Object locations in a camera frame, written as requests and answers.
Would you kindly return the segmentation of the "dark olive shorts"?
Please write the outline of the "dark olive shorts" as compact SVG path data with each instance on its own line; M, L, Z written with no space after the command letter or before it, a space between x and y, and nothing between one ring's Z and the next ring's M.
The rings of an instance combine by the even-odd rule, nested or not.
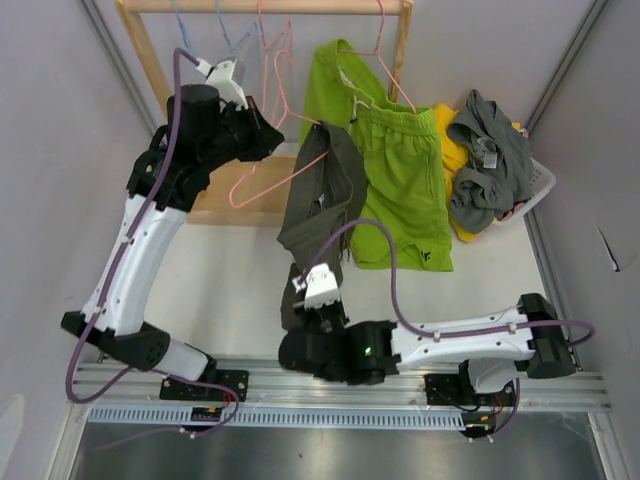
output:
M364 159L346 130L315 124L298 153L278 242L292 256L281 300L281 326L301 325L294 305L302 300L292 280L302 274L324 242L360 217L367 195Z

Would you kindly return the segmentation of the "light blue wire hanger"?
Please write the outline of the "light blue wire hanger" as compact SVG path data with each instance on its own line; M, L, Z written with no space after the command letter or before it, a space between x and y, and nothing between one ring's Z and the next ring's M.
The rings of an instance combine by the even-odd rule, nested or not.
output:
M229 34L226 27L224 14L221 9L221 2L215 1L215 11L219 26L222 31L223 39L230 54L236 58L247 59L250 54L257 48L258 41L258 25L256 22L251 23L245 32L234 40Z
M184 20L182 19L182 15L180 13L178 1L177 0L172 0L171 4L172 4L172 8L174 10L174 14L175 14L176 20L178 22L181 38L182 38L182 41L183 41L183 44L184 44L184 48L189 53L192 53L193 52L192 40L191 40L191 37L190 37L189 30L188 30Z

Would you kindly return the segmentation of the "lime green shorts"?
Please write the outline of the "lime green shorts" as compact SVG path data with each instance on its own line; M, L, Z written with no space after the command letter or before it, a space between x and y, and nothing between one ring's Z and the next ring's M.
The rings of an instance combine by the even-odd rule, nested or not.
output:
M452 235L441 140L428 107L393 102L344 39L318 47L307 81L304 116L347 130L364 158L367 197L361 215L380 230L358 225L351 252L362 269L386 269L390 256L404 269L450 272Z

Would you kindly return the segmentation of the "yellow shorts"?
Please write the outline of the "yellow shorts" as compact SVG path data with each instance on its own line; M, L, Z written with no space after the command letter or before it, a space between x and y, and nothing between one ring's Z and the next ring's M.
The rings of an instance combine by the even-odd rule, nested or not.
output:
M436 122L436 130L440 137L441 141L441 159L444 168L444 178L445 178L445 190L447 197L447 208L449 209L449 199L453 193L453 183L457 172L464 166L466 166L470 160L470 152L469 149L464 146L455 143L449 135L447 134L447 128L450 123L453 121L455 116L459 113L458 110L452 109L450 106L444 103L437 104L434 109L434 118ZM508 120L511 124L511 129L517 131L513 126L513 121ZM533 196L533 193L530 192L526 199L521 199L517 202L526 202ZM474 234L469 232L465 228L463 228L453 217L453 214L450 212L449 222L457 236L457 238L464 243L471 243L479 236L479 234Z

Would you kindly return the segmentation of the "grey shorts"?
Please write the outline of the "grey shorts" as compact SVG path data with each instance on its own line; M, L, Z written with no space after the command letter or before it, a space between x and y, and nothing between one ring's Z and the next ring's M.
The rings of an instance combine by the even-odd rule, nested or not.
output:
M446 134L468 151L449 200L450 213L464 230L479 234L533 197L529 140L495 101L472 89Z

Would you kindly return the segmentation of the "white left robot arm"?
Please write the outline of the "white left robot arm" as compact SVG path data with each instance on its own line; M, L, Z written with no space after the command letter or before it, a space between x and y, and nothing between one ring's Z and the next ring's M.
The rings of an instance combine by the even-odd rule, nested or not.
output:
M239 87L183 85L167 101L171 115L134 162L120 231L89 300L63 315L61 327L123 363L181 379L197 400L216 390L216 361L144 319L164 255L210 184L213 171L234 161L270 156L283 135Z

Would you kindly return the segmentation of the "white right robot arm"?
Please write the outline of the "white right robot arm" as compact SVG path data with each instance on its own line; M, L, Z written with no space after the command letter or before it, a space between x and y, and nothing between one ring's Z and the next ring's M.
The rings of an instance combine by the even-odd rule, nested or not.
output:
M547 380L577 371L572 348L554 307L540 294L485 317L442 325L389 320L349 324L340 301L300 308L302 323L282 339L282 368L348 385L377 385L428 364L452 363L451 390L430 391L431 402L475 404L503 392L517 378Z

